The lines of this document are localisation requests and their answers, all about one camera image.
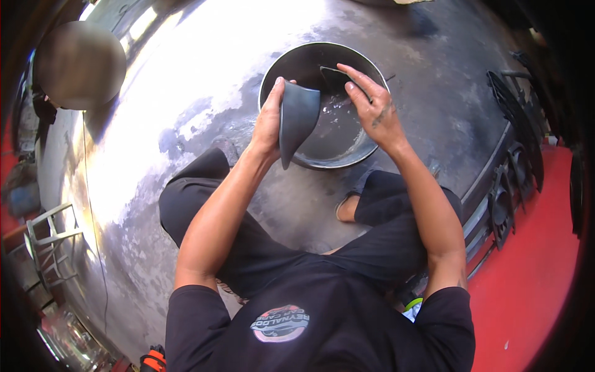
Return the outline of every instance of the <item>black t-shirt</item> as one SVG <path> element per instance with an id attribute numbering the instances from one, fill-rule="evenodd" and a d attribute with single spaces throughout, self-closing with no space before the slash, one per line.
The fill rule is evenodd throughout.
<path id="1" fill-rule="evenodd" d="M 168 372 L 469 371 L 474 352 L 464 289 L 432 294 L 412 323 L 326 262 L 287 271 L 233 321 L 214 290 L 178 288 L 165 335 Z"/>

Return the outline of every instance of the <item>man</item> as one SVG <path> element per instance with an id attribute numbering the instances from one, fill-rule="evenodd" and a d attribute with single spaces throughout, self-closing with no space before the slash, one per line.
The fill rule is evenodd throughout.
<path id="1" fill-rule="evenodd" d="M 442 189 L 405 138 L 388 91 L 337 65 L 368 136 L 401 175 L 374 171 L 337 207 L 372 226 L 329 255 L 273 241 L 246 212 L 279 159 L 277 79 L 252 141 L 233 168 L 224 140 L 194 160 L 159 199 L 180 253 L 167 314 L 168 371 L 469 371 L 475 337 L 466 291 L 461 202 Z M 383 298 L 429 268 L 415 322 Z M 217 279 L 249 302 L 230 320 Z"/>

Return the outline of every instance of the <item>black pants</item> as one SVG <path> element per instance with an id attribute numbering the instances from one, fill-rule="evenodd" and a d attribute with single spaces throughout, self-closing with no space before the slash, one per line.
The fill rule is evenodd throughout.
<path id="1" fill-rule="evenodd" d="M 192 218 L 229 173 L 225 155 L 211 148 L 190 163 L 159 197 L 161 226 L 178 247 Z M 461 200 L 444 193 L 461 219 Z M 355 211 L 372 229 L 332 255 L 295 251 L 274 241 L 248 213 L 217 278 L 242 298 L 251 298 L 290 267 L 326 261 L 359 274 L 380 290 L 404 284 L 427 265 L 403 177 L 372 172 Z"/>

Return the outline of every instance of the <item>blurred circle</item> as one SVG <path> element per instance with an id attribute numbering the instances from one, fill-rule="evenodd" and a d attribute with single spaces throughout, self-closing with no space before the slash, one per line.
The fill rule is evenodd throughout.
<path id="1" fill-rule="evenodd" d="M 106 104 L 126 76 L 126 54 L 118 39 L 88 21 L 57 27 L 36 53 L 41 88 L 52 101 L 71 110 Z"/>

